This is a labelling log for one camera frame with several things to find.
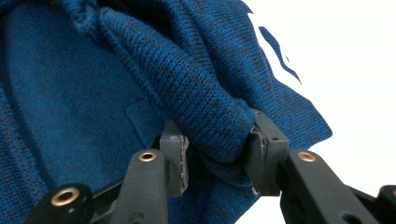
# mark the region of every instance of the knitted sweater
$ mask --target knitted sweater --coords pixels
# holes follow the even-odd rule
[[[49,189],[121,178],[168,119],[189,137],[170,223],[234,223],[257,201],[239,158],[263,111],[308,149],[331,136],[270,31],[238,0],[0,2],[0,223]]]

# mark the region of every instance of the blue knit fabric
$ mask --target blue knit fabric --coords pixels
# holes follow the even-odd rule
[[[193,145],[189,188],[169,200],[170,223],[234,223],[257,200],[240,161],[250,107],[291,148],[331,136],[312,104],[274,77],[242,2],[98,3],[29,1],[0,19],[0,209],[15,215],[0,223],[20,223],[47,188],[98,189],[121,177],[168,118]]]

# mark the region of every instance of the gray plastic part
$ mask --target gray plastic part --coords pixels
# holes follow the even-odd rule
[[[172,120],[168,120],[160,139],[160,151],[166,159],[168,196],[181,196],[189,182],[186,152],[189,140]]]
[[[155,155],[154,159],[142,161],[145,154]],[[167,223],[165,182],[165,157],[161,151],[148,149],[136,152],[123,179],[110,223]]]
[[[244,167],[253,188],[261,196],[279,196],[276,170],[289,154],[288,138],[261,111],[254,110],[255,124],[246,144]]]
[[[375,224],[378,221],[358,200],[350,188],[343,184],[326,162],[316,153],[309,152],[314,161],[304,161],[299,157],[305,150],[292,150],[284,170],[287,172],[288,188],[291,192],[282,193],[289,200],[298,198],[299,204],[304,208],[307,224]],[[287,223],[300,223],[294,217],[296,209],[287,210],[281,200],[282,213]]]

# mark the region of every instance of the crumpled cloth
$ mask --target crumpled cloth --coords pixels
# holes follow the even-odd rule
[[[121,177],[132,154],[149,147],[168,119],[193,145],[189,188],[182,197],[169,199],[169,222],[234,223],[240,218],[258,199],[239,160],[254,124],[250,108],[263,111],[289,138],[291,149],[308,149],[332,135],[311,102],[276,79],[248,13],[250,8],[236,0],[2,1],[0,223],[20,223],[48,189],[63,183],[79,181],[98,189]],[[263,27],[260,31],[282,68],[298,80],[284,64],[276,38]],[[35,81],[39,77],[46,81]],[[100,84],[98,77],[103,78]],[[53,82],[47,85],[49,78]],[[111,82],[130,90],[119,99],[117,88],[108,88]],[[55,99],[57,90],[63,91]],[[41,99],[46,92],[50,94]],[[107,99],[111,94],[116,98]],[[131,100],[134,94],[144,99],[126,106],[126,112],[102,106]],[[65,103],[68,97],[74,99],[70,104]],[[85,140],[65,139],[65,130],[78,122],[52,116],[57,106],[70,110],[70,118],[86,116],[80,121],[91,125],[87,132],[103,128],[106,137],[117,140],[76,149],[74,157],[85,161],[68,158],[62,145],[80,147]],[[114,118],[101,127],[103,115],[90,109],[84,114],[86,108],[103,109]],[[134,125],[131,133],[137,132],[133,136],[124,136],[129,131],[121,127],[127,121],[117,120],[125,114]],[[52,132],[43,131],[52,125]],[[93,148],[104,144],[95,154]],[[55,159],[60,157],[69,168],[58,167]],[[95,166],[98,160],[104,165]]]

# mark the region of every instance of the white backdrop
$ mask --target white backdrop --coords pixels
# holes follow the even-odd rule
[[[332,138],[317,152],[341,178],[376,196],[396,185],[396,3],[247,0],[280,42]],[[237,224],[285,223],[261,198]]]

